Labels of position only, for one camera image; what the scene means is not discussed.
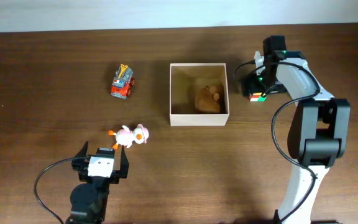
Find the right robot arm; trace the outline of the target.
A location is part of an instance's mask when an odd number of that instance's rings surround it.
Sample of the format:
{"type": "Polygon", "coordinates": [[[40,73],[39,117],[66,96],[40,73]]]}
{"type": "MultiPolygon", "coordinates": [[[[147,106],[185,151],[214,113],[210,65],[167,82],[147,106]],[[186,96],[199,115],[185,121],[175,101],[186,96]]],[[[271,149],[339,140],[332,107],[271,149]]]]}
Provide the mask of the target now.
{"type": "Polygon", "coordinates": [[[283,202],[273,223],[311,223],[311,211],[319,186],[335,161],[346,149],[351,112],[346,99],[335,98],[308,67],[298,50],[288,50],[282,35],[263,41],[251,63],[256,68],[242,80],[242,94],[253,102],[263,102],[271,94],[288,93],[291,100],[279,107],[270,125],[273,144],[292,164],[283,202]],[[296,110],[287,137],[288,151],[277,141],[275,124],[287,106],[296,110]]]}

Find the white pink toy duck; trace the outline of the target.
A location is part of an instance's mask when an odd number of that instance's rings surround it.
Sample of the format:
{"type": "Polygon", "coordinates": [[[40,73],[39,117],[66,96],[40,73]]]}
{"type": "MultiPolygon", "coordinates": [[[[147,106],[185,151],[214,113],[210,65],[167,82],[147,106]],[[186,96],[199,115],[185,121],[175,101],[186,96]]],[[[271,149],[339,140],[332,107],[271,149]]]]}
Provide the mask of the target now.
{"type": "Polygon", "coordinates": [[[108,131],[109,136],[114,136],[116,143],[112,146],[113,149],[118,149],[119,146],[130,148],[132,143],[146,144],[150,136],[149,130],[142,124],[138,124],[134,130],[130,130],[127,126],[122,125],[118,132],[113,130],[108,131]]]}

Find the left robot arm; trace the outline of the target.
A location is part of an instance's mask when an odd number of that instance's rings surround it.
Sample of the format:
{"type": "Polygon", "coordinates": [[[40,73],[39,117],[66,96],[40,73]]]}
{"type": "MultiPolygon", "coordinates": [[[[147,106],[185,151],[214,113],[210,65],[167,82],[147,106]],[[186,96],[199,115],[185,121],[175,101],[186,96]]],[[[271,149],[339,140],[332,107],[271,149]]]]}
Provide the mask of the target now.
{"type": "Polygon", "coordinates": [[[70,195],[71,211],[65,221],[69,224],[102,223],[105,220],[109,187],[125,179],[129,171],[125,147],[121,147],[118,170],[114,169],[115,149],[100,147],[95,155],[88,155],[87,149],[86,142],[71,162],[81,184],[70,195]]]}

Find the colourful puzzle cube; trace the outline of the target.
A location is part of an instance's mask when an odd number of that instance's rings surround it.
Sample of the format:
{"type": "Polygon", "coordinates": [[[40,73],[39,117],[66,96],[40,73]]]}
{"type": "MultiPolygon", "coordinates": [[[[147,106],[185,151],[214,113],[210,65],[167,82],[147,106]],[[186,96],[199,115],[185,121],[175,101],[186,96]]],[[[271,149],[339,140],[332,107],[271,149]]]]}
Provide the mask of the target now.
{"type": "Polygon", "coordinates": [[[258,101],[265,101],[267,95],[264,93],[250,93],[249,100],[250,102],[258,102],[258,101]]]}

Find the pink cardboard box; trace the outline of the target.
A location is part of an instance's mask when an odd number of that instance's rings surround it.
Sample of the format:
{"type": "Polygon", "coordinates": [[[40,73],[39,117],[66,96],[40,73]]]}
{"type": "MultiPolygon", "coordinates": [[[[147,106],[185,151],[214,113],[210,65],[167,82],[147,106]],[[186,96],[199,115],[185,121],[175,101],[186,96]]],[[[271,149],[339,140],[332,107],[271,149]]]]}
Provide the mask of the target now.
{"type": "Polygon", "coordinates": [[[225,63],[172,63],[170,65],[170,125],[224,126],[229,118],[229,96],[225,63]],[[196,97],[204,87],[221,89],[218,113],[196,109],[196,97]]]}

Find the brown plush toy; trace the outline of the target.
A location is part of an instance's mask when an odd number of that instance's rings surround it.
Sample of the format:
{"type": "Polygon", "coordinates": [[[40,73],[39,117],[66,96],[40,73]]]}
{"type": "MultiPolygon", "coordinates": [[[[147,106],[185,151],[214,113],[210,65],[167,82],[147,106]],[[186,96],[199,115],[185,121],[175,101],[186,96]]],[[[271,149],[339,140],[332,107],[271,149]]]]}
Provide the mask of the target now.
{"type": "Polygon", "coordinates": [[[200,113],[218,114],[221,112],[223,86],[206,85],[195,96],[195,109],[200,113]]]}

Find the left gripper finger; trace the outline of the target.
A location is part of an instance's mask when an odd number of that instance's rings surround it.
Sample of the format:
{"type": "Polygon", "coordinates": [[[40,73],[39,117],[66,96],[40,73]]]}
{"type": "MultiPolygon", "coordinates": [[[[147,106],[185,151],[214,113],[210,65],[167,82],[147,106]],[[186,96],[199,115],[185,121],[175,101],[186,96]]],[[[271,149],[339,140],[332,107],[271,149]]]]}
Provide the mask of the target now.
{"type": "Polygon", "coordinates": [[[127,172],[129,170],[129,161],[126,156],[125,147],[121,148],[121,158],[120,158],[120,171],[127,172]]]}
{"type": "Polygon", "coordinates": [[[86,141],[83,147],[79,150],[75,157],[86,157],[86,153],[88,150],[88,141],[86,141]]]}

